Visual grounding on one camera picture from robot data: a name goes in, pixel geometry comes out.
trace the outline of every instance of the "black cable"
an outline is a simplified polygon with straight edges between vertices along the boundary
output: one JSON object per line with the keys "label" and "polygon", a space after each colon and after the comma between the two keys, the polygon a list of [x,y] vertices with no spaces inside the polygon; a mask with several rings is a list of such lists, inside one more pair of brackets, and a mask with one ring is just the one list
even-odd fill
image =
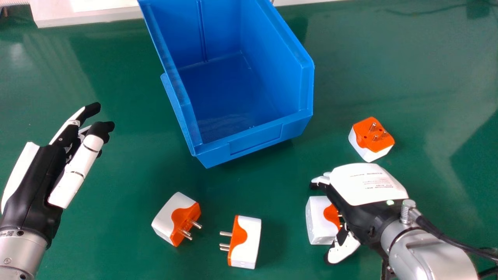
{"label": "black cable", "polygon": [[460,248],[468,253],[474,254],[476,256],[492,260],[495,263],[498,263],[498,255],[487,252],[485,250],[477,249],[462,242],[456,241],[448,236],[446,236],[442,231],[440,231],[436,226],[434,226],[429,220],[427,220],[423,215],[420,215],[416,220],[416,223],[422,227],[428,233],[434,235],[438,239],[453,245],[457,248]]}
{"label": "black cable", "polygon": [[498,275],[498,266],[479,272],[479,279],[484,279],[493,275]]}

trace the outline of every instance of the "robotic hand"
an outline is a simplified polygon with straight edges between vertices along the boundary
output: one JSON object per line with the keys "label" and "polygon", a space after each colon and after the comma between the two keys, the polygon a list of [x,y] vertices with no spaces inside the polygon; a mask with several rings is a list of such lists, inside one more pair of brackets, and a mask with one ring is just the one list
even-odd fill
{"label": "robotic hand", "polygon": [[80,188],[113,122],[80,129],[98,112],[93,103],[78,110],[49,145],[28,142],[3,191],[0,222],[0,279],[34,279],[59,228],[62,211]]}
{"label": "robotic hand", "polygon": [[383,280],[477,280],[466,252],[498,261],[496,255],[445,236],[377,164],[339,166],[314,178],[310,188],[322,190],[345,222],[324,256],[326,263],[337,264],[367,245],[382,257]]}

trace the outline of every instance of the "blue storage container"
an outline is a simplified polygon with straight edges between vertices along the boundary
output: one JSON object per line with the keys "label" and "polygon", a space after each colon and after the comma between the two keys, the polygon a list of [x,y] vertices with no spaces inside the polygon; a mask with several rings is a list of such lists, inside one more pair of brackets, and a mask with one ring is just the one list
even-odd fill
{"label": "blue storage container", "polygon": [[269,0],[139,0],[161,80],[206,167],[299,136],[314,65]]}

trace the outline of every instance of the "screw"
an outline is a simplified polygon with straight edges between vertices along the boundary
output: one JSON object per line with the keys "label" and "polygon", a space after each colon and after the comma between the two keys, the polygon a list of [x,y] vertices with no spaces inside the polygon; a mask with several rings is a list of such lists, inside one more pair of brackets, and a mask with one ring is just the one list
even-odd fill
{"label": "screw", "polygon": [[403,200],[403,203],[401,205],[401,217],[399,218],[402,224],[411,225],[411,219],[408,214],[410,213],[410,210],[415,208],[416,206],[417,204],[415,203],[415,201],[411,199]]}

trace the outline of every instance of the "green table surface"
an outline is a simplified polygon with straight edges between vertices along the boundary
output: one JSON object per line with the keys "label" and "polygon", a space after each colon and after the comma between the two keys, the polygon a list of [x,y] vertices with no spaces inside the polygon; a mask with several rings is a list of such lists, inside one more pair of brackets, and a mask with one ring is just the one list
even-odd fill
{"label": "green table surface", "polygon": [[[47,143],[83,105],[116,129],[62,216],[38,279],[378,279],[361,248],[327,266],[308,243],[311,178],[361,162],[353,123],[377,117],[396,145],[376,161],[448,235],[498,245],[498,7],[491,1],[345,1],[279,8],[316,64],[304,134],[205,169],[165,94],[143,20],[37,29],[25,7],[0,18],[0,184],[25,142]],[[202,230],[174,248],[150,223],[177,191]],[[220,230],[262,219],[255,270],[229,268]],[[490,264],[477,261],[480,268]]]}

